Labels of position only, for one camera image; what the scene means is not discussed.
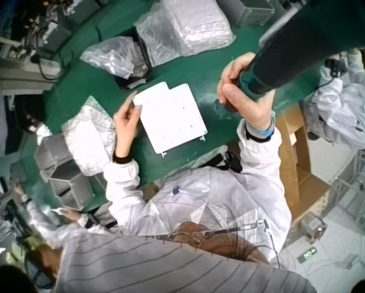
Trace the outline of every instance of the blue cuff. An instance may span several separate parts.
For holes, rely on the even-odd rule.
[[[246,127],[249,133],[259,139],[265,139],[268,136],[272,135],[273,130],[275,129],[275,113],[272,111],[270,117],[270,126],[266,130],[257,130],[248,121],[246,121]]]

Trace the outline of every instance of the green workbench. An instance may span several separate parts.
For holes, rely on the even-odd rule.
[[[78,58],[88,46],[133,27],[133,23],[150,7],[151,1],[113,1],[84,23],[64,44],[55,60],[67,69],[54,88],[45,95],[45,124],[52,133],[61,132],[61,125],[78,113],[90,95],[94,96],[110,115],[119,108],[130,91],[119,89],[114,77],[108,72],[92,67]],[[142,131],[132,146],[132,156],[140,167],[141,185],[163,177],[236,138],[239,119],[232,115],[220,115],[217,111],[214,103],[216,86],[223,68],[231,60],[246,52],[258,50],[258,40],[264,31],[262,27],[235,29],[236,39],[231,46],[181,57],[156,67],[153,69],[152,80],[137,88],[141,91],[162,81],[165,81],[170,89],[188,83],[208,129],[205,142],[197,139],[185,143],[168,151],[164,158],[154,152],[148,137]],[[318,80],[317,70],[311,70],[295,82],[278,89],[275,97],[276,113],[280,114],[291,104],[309,95],[318,84]],[[57,201],[51,198],[49,186],[43,184],[38,175],[33,160],[35,148],[34,138],[29,138],[21,156],[28,178],[27,192],[42,203],[55,206]],[[94,179],[92,186],[96,197],[87,209],[105,201],[104,190]]]

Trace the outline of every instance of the worker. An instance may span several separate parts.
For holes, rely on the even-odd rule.
[[[53,249],[62,248],[64,237],[69,233],[77,233],[78,230],[79,232],[83,230],[89,233],[101,234],[119,233],[118,223],[108,211],[110,203],[102,205],[91,215],[81,214],[74,209],[62,209],[60,213],[72,223],[57,227],[42,213],[35,201],[24,193],[19,184],[15,185],[14,191],[15,194],[20,196],[22,204],[31,216],[31,223],[35,226],[35,229]]]
[[[332,59],[339,60],[339,55]],[[360,51],[352,49],[348,53],[350,84],[344,86],[343,80],[332,77],[326,66],[320,72],[320,87],[303,103],[309,138],[321,137],[353,150],[365,149],[365,70]]]
[[[253,56],[228,66],[218,91],[219,101],[231,102],[244,117],[237,129],[240,173],[189,170],[167,180],[147,204],[129,156],[141,109],[132,108],[133,95],[128,97],[114,115],[117,146],[104,172],[109,210],[123,234],[82,231],[66,235],[63,251],[46,249],[40,264],[56,276],[53,292],[316,292],[300,275],[269,266],[291,214],[279,178],[275,93],[254,103],[232,84]],[[265,229],[245,230],[248,223]],[[238,234],[230,233],[235,228],[241,228]]]
[[[273,233],[275,250],[280,251],[291,224],[291,213],[279,177],[278,148],[281,137],[275,129],[272,103],[275,92],[257,103],[248,99],[234,84],[250,63],[253,53],[239,57],[228,66],[218,86],[221,103],[231,102],[240,112],[237,128],[242,171],[203,167],[187,170],[166,180],[160,191],[146,203],[139,185],[139,168],[130,155],[140,107],[131,108],[133,95],[114,115],[117,146],[114,162],[104,169],[109,210],[125,234],[150,236],[174,232],[184,222],[209,229],[230,228],[266,219]],[[252,244],[272,246],[262,233],[242,234]],[[266,259],[273,249],[259,248]]]

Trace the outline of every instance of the plastic bag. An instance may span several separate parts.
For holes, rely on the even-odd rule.
[[[152,66],[226,47],[235,39],[215,0],[161,0],[135,25]]]
[[[79,113],[62,125],[68,149],[85,176],[101,173],[116,144],[113,119],[90,96]]]
[[[153,67],[181,57],[173,26],[159,3],[155,3],[148,13],[142,15],[135,26],[146,44]]]
[[[180,53],[195,55],[234,41],[229,22],[215,0],[162,0],[161,5],[180,39]]]
[[[142,77],[147,72],[147,65],[138,44],[131,37],[115,37],[87,48],[81,60],[109,73],[128,79]]]

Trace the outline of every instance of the right hand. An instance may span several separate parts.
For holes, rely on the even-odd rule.
[[[275,90],[268,92],[257,101],[253,101],[235,85],[240,73],[249,66],[254,57],[254,53],[246,53],[224,69],[217,87],[217,99],[221,104],[229,101],[252,127],[265,131],[271,123]]]
[[[136,127],[140,118],[141,106],[132,106],[136,91],[130,94],[114,115],[117,135],[116,157],[126,157],[129,154],[132,141],[136,135]]]
[[[78,220],[81,218],[81,213],[74,209],[64,209],[64,210],[62,210],[61,213],[66,218],[68,218],[74,222],[78,222]]]

